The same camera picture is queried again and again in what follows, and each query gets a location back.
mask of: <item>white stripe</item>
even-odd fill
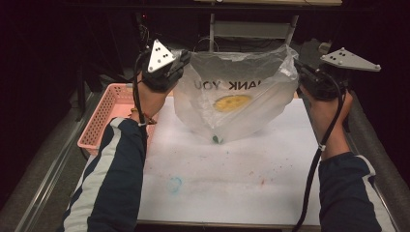
[[[370,164],[370,162],[365,157],[363,156],[357,156],[357,157],[364,160],[365,163],[367,164],[368,169],[370,170],[370,173],[363,177],[363,182],[365,183],[368,199],[370,200],[371,203],[373,203],[374,213],[376,214],[377,222],[382,227],[382,231],[395,232],[395,228],[393,227],[392,221],[390,219],[389,214],[387,213],[386,208],[384,207],[377,192],[374,190],[373,186],[368,181],[368,178],[370,176],[376,175],[376,171],[374,170],[373,166]]]
[[[114,129],[114,136],[111,142],[102,150],[102,156],[94,171],[84,180],[82,193],[73,203],[70,215],[64,220],[66,231],[87,231],[87,218],[93,212],[100,187],[114,160],[115,151],[121,138],[121,131],[118,129],[118,125],[123,120],[123,118],[116,118],[111,121],[110,126]]]

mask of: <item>triangular metal plate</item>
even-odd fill
[[[379,72],[382,69],[379,65],[368,62],[362,57],[344,49],[344,47],[330,54],[323,55],[320,59],[325,63],[343,69],[372,72]]]
[[[159,40],[155,40],[148,64],[148,73],[153,73],[174,60],[175,56]]]

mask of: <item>metal rail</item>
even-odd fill
[[[184,12],[186,14],[276,14],[276,15],[363,15],[374,14],[375,7],[345,8],[345,7],[319,7],[319,6],[282,6],[282,5],[258,5],[258,4],[112,4],[112,3],[72,3],[63,2],[63,6],[72,10],[82,11],[126,11],[126,12]]]
[[[91,93],[87,101],[89,102],[89,106],[97,105],[98,98],[95,94]],[[93,107],[89,107],[89,110],[87,110],[86,115],[82,117],[82,119],[79,122],[76,122],[73,132],[71,133],[67,142],[62,147],[60,153],[58,154],[54,162],[49,167],[30,205],[27,207],[27,210],[25,211],[23,217],[18,223],[15,232],[33,231],[36,222],[39,219],[43,211],[43,208],[48,200],[48,197],[51,195],[55,185],[58,182],[60,174],[66,166],[67,160],[70,157],[72,148],[74,147],[76,140],[79,138],[82,129],[85,127],[86,123],[88,122],[88,119],[91,117],[91,114],[93,113],[93,110],[91,110],[91,108]]]

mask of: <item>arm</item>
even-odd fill
[[[313,129],[320,141],[330,125],[337,101],[317,101],[301,88],[310,101]],[[342,122],[353,98],[345,104],[326,143],[319,166],[320,223],[322,231],[395,231],[389,215],[373,188],[375,171],[368,160],[350,152]]]
[[[139,83],[141,109],[154,116],[171,90],[158,93]],[[138,113],[133,112],[129,119],[114,118],[106,126],[99,153],[85,169],[59,231],[133,231],[145,161],[145,127],[138,123]]]

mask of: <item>hand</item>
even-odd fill
[[[332,101],[319,101],[303,86],[301,86],[301,90],[310,101],[310,116],[312,118],[313,129],[316,132],[318,141],[321,141],[337,112],[337,99]],[[350,111],[352,102],[353,97],[349,93],[346,93],[343,108],[341,109],[331,136],[326,143],[326,150],[322,154],[323,160],[350,151],[344,136],[342,123]]]
[[[138,81],[142,78],[142,73],[138,76]],[[155,92],[151,90],[144,82],[139,82],[138,84],[138,93],[139,93],[139,101],[141,103],[141,110],[142,112],[148,117],[151,118],[156,115],[163,104],[165,103],[165,98],[168,94],[172,91],[172,89],[176,86],[177,82],[169,88],[166,92]],[[139,122],[139,115],[138,112],[133,112],[131,115],[131,119]]]

